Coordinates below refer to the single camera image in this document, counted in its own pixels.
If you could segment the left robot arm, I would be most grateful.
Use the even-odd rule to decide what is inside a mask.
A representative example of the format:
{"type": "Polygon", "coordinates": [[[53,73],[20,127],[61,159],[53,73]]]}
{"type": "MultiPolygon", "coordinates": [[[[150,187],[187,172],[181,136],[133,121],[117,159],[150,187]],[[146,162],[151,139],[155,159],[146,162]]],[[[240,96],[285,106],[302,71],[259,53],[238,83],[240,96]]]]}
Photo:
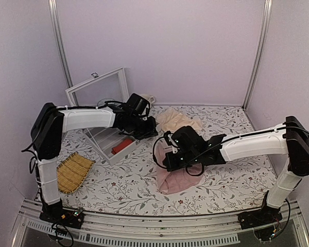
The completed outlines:
{"type": "Polygon", "coordinates": [[[135,140],[157,136],[157,123],[146,107],[138,110],[128,103],[106,101],[100,106],[58,107],[46,103],[31,129],[31,144],[22,152],[32,153],[39,172],[38,184],[42,199],[49,205],[46,214],[55,223],[66,219],[66,212],[57,205],[61,201],[57,179],[57,160],[63,142],[72,132],[83,129],[118,129],[120,135],[135,140]]]}

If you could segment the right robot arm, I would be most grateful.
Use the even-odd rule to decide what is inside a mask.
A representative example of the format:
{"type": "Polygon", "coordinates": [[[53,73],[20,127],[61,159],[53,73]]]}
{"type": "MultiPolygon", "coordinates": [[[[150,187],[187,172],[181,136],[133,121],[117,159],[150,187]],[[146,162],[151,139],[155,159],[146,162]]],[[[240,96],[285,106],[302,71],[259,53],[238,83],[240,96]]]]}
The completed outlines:
{"type": "Polygon", "coordinates": [[[294,116],[274,127],[240,135],[214,135],[205,140],[192,127],[186,126],[165,137],[173,147],[162,162],[167,171],[222,165],[246,157],[286,155],[287,160],[277,181],[266,193],[263,208],[256,213],[260,224],[276,216],[289,194],[303,177],[309,175],[309,131],[294,116]]]}

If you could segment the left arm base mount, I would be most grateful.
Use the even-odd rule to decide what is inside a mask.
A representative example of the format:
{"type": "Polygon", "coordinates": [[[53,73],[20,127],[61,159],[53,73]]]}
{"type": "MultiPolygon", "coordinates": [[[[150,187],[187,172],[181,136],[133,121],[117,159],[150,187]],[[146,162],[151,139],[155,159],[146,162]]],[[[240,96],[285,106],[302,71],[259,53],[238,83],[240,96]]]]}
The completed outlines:
{"type": "Polygon", "coordinates": [[[64,226],[81,229],[84,220],[83,209],[64,209],[62,200],[54,204],[43,203],[40,219],[49,223],[62,223],[64,226]]]}

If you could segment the pink and white underwear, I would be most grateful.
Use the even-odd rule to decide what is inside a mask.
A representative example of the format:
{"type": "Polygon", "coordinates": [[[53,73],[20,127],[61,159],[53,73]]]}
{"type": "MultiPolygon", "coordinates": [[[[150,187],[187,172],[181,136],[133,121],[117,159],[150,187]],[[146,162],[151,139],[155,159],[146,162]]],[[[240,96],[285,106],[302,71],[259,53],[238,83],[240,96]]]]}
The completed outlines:
{"type": "Polygon", "coordinates": [[[182,192],[192,186],[197,185],[202,178],[202,175],[197,176],[201,173],[201,164],[196,164],[188,169],[188,174],[185,169],[179,169],[176,171],[167,171],[164,169],[163,161],[166,153],[172,150],[165,141],[160,140],[155,148],[154,155],[157,159],[157,189],[164,195],[170,195],[178,192],[182,192]]]}

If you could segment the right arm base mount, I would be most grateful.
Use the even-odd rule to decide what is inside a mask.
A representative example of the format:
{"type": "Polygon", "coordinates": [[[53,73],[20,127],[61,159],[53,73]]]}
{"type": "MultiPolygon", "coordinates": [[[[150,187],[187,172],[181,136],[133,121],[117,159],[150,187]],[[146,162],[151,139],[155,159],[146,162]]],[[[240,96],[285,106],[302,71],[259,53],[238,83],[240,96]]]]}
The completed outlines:
{"type": "Polygon", "coordinates": [[[282,220],[280,208],[268,206],[266,201],[263,201],[261,208],[253,211],[245,211],[237,215],[238,222],[241,228],[248,229],[266,224],[271,224],[277,220],[282,220]]]}

